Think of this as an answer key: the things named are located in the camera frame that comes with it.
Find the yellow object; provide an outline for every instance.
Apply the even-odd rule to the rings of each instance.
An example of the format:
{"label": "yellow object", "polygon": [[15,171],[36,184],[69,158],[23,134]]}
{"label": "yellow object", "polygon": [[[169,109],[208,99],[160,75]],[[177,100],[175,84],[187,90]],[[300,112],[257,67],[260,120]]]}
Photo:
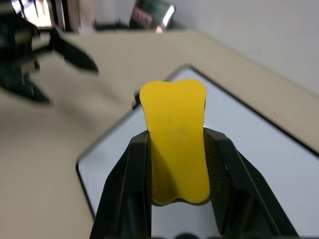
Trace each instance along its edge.
{"label": "yellow object", "polygon": [[165,205],[209,197],[203,126],[205,86],[194,79],[144,85],[140,99],[151,137],[152,199]]}

